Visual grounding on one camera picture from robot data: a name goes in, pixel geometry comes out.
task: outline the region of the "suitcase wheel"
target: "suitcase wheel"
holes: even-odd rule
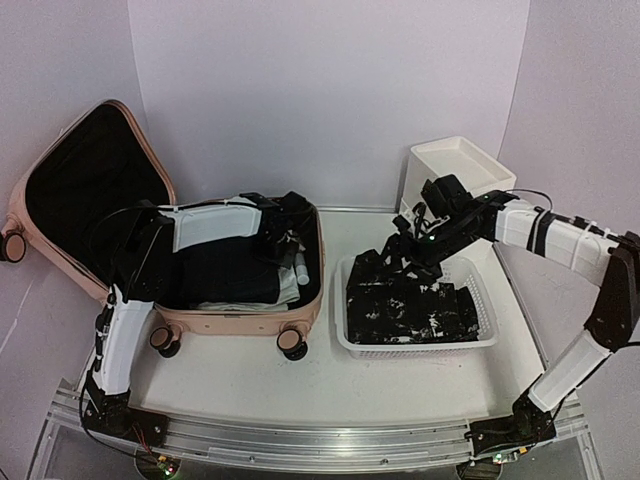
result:
[[[283,330],[280,335],[278,335],[276,345],[284,356],[291,361],[304,358],[309,351],[307,342],[304,341],[302,334],[293,328]]]
[[[180,350],[180,338],[176,339],[169,327],[158,327],[149,336],[149,345],[158,351],[160,356],[171,358]]]
[[[2,237],[0,260],[18,263],[27,253],[27,242],[20,232],[8,232]]]

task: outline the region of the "white plastic basket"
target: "white plastic basket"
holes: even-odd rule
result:
[[[441,282],[453,283],[456,287],[468,287],[478,312],[478,340],[434,344],[360,345],[348,340],[347,330],[347,283],[355,257],[345,257],[338,262],[334,278],[333,312],[338,342],[354,358],[410,358],[460,354],[475,348],[490,347],[498,341],[498,323],[489,294],[473,262],[456,256],[442,262]]]

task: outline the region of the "folded black clothing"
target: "folded black clothing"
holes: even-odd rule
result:
[[[175,254],[171,287],[162,305],[191,308],[204,302],[276,303],[279,267],[256,259],[252,247],[252,237],[232,237],[181,250]]]
[[[347,285],[350,342],[425,344],[478,339],[478,315],[467,287],[429,286],[393,270],[375,250],[356,257]]]

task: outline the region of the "white tube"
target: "white tube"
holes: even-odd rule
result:
[[[296,254],[293,264],[296,267],[296,277],[298,278],[298,285],[309,284],[309,271],[307,270],[307,264],[304,261],[304,254],[298,252]]]

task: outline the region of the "cable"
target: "cable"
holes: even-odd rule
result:
[[[108,449],[113,450],[114,452],[118,452],[118,453],[120,453],[122,455],[125,455],[127,457],[133,458],[135,460],[140,460],[141,462],[148,463],[149,465],[157,465],[157,462],[152,462],[151,460],[148,460],[148,459],[146,459],[144,457],[136,455],[135,453],[129,453],[129,452],[125,451],[125,450],[120,450],[119,448],[116,448],[113,445],[109,445],[108,443],[104,443],[104,442],[98,440],[93,435],[91,435],[91,433],[87,429],[86,425],[84,424],[84,413],[82,411],[82,405],[84,404],[84,394],[85,394],[86,391],[87,391],[87,384],[85,383],[82,386],[82,390],[80,391],[80,398],[78,399],[78,414],[80,415],[80,425],[82,426],[82,429],[84,430],[84,433],[86,433],[87,436],[91,440],[93,440],[94,442],[99,443],[103,447],[107,447]]]
[[[512,188],[511,190],[505,190],[505,192],[527,192],[533,193],[534,195],[539,195],[547,199],[547,201],[549,202],[549,210],[553,210],[553,200],[551,199],[551,196],[549,196],[549,194],[545,192],[541,192],[540,190],[531,190],[529,188]]]

